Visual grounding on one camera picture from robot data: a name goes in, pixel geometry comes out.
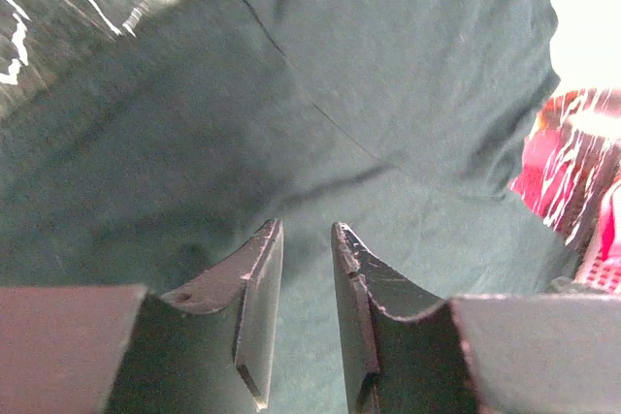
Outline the black t-shirt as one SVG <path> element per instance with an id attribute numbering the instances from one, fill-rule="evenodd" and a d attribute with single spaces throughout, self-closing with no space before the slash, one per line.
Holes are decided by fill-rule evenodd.
<path id="1" fill-rule="evenodd" d="M 285 230 L 274 413 L 343 413 L 331 225 L 431 293 L 577 258 L 508 190 L 550 0 L 180 0 L 1 129 L 1 281 L 169 291 Z"/>

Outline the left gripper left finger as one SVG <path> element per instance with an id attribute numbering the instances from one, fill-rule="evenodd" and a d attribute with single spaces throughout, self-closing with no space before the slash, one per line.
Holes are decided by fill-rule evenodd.
<path id="1" fill-rule="evenodd" d="M 164 295 L 139 284 L 5 287 L 5 413 L 255 413 L 268 405 L 284 229 Z"/>

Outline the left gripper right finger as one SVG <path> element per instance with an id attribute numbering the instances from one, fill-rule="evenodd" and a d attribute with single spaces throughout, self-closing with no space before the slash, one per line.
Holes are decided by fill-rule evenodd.
<path id="1" fill-rule="evenodd" d="M 620 299 L 561 277 L 548 294 L 447 300 L 332 227 L 352 413 L 616 413 Z"/>

